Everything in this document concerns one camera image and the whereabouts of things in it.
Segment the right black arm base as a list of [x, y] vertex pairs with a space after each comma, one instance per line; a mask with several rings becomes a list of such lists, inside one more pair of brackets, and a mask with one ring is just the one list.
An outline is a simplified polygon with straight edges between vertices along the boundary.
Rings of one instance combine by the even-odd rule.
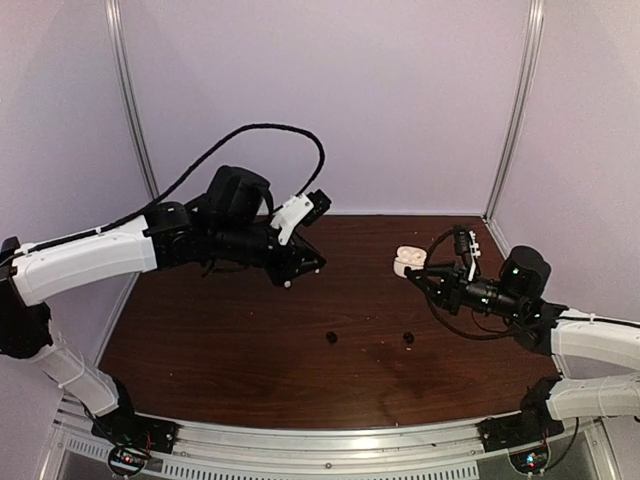
[[518, 413], [480, 421], [476, 428], [484, 451], [511, 449], [563, 433], [563, 422], [554, 420], [546, 405], [551, 389], [559, 381], [559, 377], [542, 378], [527, 389]]

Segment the white earbud charging case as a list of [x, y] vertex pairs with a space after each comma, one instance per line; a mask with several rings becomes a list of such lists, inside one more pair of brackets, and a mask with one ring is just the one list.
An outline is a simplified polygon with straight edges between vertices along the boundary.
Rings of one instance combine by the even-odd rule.
[[421, 270], [426, 259], [427, 253], [421, 248], [408, 245], [399, 246], [393, 261], [393, 271], [397, 276], [405, 278], [407, 268]]

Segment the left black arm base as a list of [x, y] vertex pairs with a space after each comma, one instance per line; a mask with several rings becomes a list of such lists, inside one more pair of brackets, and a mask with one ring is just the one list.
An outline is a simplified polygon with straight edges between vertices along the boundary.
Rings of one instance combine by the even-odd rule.
[[178, 425], [173, 421], [136, 413], [124, 384], [117, 378], [114, 378], [114, 383], [118, 394], [117, 408], [102, 416], [96, 416], [89, 410], [85, 412], [93, 423], [91, 433], [113, 445], [171, 454]]

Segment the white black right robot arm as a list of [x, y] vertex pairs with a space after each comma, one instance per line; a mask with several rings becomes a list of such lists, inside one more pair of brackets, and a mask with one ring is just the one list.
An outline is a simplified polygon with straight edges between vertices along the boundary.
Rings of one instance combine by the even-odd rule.
[[512, 338], [553, 359], [558, 373], [540, 380], [521, 402], [512, 430], [530, 442], [552, 421], [639, 414], [639, 325], [543, 299], [550, 265], [533, 248], [513, 248], [498, 279], [480, 276], [479, 253], [462, 263], [432, 264], [426, 251], [401, 246], [395, 273], [421, 290], [435, 315], [462, 308], [505, 321], [489, 339]]

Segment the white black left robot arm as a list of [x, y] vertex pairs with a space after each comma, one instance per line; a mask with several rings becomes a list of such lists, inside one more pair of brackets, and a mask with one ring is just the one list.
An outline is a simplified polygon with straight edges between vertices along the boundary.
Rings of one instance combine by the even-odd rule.
[[47, 300], [59, 293], [128, 274], [219, 261], [259, 268], [287, 288], [317, 273], [322, 255], [297, 231], [330, 208], [316, 190], [274, 208], [270, 183], [240, 167], [222, 166], [205, 193], [191, 201], [144, 208], [116, 227], [97, 227], [41, 244], [6, 239], [1, 249], [1, 352], [30, 360], [60, 389], [80, 400], [123, 444], [144, 433], [125, 387], [101, 372], [55, 332]]

